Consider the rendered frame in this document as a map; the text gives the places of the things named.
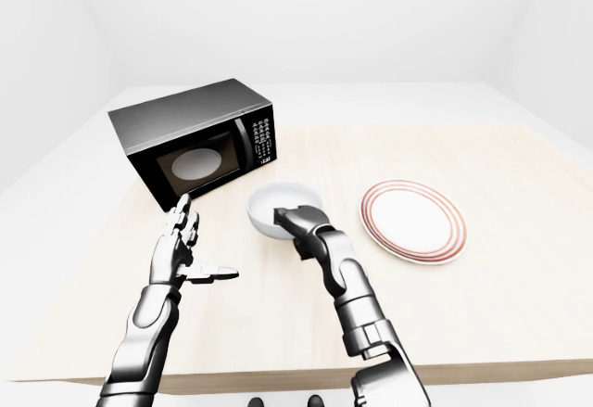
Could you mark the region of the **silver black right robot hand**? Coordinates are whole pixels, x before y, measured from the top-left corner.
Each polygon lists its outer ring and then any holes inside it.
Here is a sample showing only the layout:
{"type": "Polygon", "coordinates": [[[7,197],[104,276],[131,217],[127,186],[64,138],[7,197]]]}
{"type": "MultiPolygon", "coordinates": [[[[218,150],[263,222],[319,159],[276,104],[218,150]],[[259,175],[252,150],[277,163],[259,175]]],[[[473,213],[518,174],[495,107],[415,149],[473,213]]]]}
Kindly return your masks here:
{"type": "Polygon", "coordinates": [[[302,260],[317,259],[323,263],[327,259],[328,250],[321,234],[334,231],[334,228],[322,210],[309,205],[295,209],[276,208],[273,222],[294,238],[293,244],[302,260]]]}

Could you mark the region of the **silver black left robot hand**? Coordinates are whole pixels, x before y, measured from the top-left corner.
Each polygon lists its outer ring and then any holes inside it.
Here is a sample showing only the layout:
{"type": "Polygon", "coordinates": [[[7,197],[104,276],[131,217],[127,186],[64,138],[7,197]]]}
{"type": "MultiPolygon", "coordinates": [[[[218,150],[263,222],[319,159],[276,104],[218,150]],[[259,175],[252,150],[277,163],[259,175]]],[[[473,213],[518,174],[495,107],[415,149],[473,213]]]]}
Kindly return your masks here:
{"type": "Polygon", "coordinates": [[[190,207],[190,196],[183,194],[170,210],[164,232],[152,255],[150,284],[170,285],[179,289],[186,281],[193,285],[204,285],[239,276],[234,268],[193,264],[192,248],[198,239],[199,214],[190,211],[190,207]]]}

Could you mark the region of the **white bowl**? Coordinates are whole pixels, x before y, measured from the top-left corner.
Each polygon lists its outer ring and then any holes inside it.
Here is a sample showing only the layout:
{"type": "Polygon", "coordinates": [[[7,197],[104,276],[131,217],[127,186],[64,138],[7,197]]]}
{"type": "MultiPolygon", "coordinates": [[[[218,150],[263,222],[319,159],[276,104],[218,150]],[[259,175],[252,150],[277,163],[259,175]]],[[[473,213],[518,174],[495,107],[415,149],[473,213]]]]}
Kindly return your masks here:
{"type": "Polygon", "coordinates": [[[273,222],[276,208],[295,209],[309,205],[323,208],[321,195],[311,187],[297,182],[273,182],[254,190],[246,200],[246,212],[252,225],[261,234],[274,239],[293,237],[273,222]]]}

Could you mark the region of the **white microwave turntable plate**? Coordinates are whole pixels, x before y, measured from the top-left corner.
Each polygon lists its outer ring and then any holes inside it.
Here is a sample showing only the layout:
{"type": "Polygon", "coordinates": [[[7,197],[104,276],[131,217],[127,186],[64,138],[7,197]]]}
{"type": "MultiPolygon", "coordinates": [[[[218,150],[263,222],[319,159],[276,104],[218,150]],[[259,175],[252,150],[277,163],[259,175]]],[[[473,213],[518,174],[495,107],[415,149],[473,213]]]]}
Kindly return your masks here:
{"type": "Polygon", "coordinates": [[[173,174],[185,181],[196,181],[210,176],[221,165],[221,155],[209,148],[197,148],[182,153],[173,161],[173,174]]]}

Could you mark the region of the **white plate with red rings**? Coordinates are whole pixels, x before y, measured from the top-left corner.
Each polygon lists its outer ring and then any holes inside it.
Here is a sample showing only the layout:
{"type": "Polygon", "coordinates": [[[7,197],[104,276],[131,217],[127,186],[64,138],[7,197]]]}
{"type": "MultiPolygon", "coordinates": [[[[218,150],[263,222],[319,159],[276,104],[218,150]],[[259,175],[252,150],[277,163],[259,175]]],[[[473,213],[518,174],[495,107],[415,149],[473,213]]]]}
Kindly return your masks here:
{"type": "Polygon", "coordinates": [[[445,264],[468,245],[460,208],[427,184],[405,179],[373,184],[360,198],[359,215],[368,235],[405,261],[445,264]]]}

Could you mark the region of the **black microwave oven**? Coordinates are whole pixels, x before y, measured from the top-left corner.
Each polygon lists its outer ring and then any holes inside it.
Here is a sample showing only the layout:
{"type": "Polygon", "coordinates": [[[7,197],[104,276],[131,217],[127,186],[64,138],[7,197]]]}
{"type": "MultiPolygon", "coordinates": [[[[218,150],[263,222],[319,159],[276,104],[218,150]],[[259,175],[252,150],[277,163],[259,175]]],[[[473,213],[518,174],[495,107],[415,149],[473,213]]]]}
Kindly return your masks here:
{"type": "Polygon", "coordinates": [[[276,160],[273,106],[236,79],[111,110],[126,157],[162,210],[179,197],[199,197],[276,160]],[[221,155],[210,176],[185,181],[171,166],[182,153],[209,148],[221,155]]]}

